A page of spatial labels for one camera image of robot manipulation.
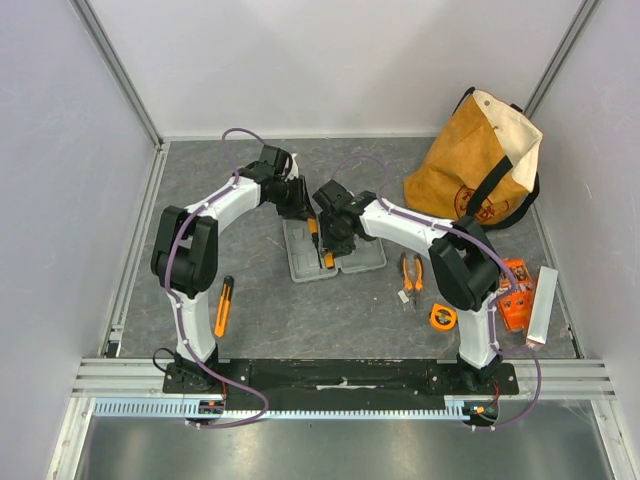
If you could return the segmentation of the orange black screwdriver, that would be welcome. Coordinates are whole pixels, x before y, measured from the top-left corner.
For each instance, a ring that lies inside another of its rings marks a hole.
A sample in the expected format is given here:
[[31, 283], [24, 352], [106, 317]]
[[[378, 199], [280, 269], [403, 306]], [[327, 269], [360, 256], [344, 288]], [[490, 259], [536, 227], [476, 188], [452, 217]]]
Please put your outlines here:
[[323, 261], [324, 261], [324, 266], [325, 266], [326, 269], [328, 269], [328, 270], [335, 269], [335, 260], [334, 260], [334, 256], [333, 256], [332, 253], [327, 252], [324, 255]]
[[320, 255], [320, 245], [319, 245], [319, 231], [318, 231], [318, 224], [315, 218], [310, 217], [307, 219], [307, 225], [309, 227], [309, 231], [310, 231], [310, 235], [311, 235], [311, 240], [313, 242], [315, 251], [316, 251], [316, 255], [317, 255], [317, 259], [318, 259], [318, 264], [319, 266], [322, 266], [322, 259], [321, 259], [321, 255]]

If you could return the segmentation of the grey plastic tool case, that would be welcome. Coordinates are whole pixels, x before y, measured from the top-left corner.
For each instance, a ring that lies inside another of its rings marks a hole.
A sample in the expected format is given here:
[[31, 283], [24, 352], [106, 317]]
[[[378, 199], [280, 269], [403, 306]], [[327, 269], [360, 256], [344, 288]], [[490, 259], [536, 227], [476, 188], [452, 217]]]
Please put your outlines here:
[[295, 283], [330, 279], [337, 276], [339, 272], [345, 275], [365, 273], [379, 270], [387, 265], [384, 248], [379, 239], [364, 241], [356, 237], [353, 252], [347, 256], [334, 258], [335, 269], [328, 270], [324, 266], [320, 235], [322, 266], [318, 264], [307, 221], [285, 219], [282, 225], [290, 276]]

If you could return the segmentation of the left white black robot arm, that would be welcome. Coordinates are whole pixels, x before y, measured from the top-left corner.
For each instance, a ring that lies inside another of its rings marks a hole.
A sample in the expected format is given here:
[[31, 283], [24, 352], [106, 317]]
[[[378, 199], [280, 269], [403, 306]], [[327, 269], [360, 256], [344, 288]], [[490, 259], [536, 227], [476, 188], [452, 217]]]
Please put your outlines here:
[[296, 156], [265, 145], [259, 158], [238, 169], [221, 188], [187, 207], [164, 209], [156, 233], [151, 271], [171, 304], [177, 354], [191, 361], [185, 380], [210, 392], [220, 380], [211, 329], [208, 290], [218, 272], [219, 236], [245, 213], [268, 203], [283, 219], [315, 216]]

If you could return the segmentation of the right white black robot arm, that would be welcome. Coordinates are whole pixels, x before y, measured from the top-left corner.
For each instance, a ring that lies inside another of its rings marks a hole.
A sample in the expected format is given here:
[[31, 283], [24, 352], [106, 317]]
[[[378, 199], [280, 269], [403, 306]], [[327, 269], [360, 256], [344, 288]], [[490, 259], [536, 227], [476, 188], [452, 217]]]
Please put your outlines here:
[[473, 394], [489, 387], [501, 363], [494, 303], [503, 262], [475, 219], [434, 218], [370, 191], [355, 195], [335, 180], [313, 200], [320, 207], [322, 248], [333, 256], [350, 254], [359, 237], [388, 240], [428, 258], [441, 297], [457, 314], [459, 384]]

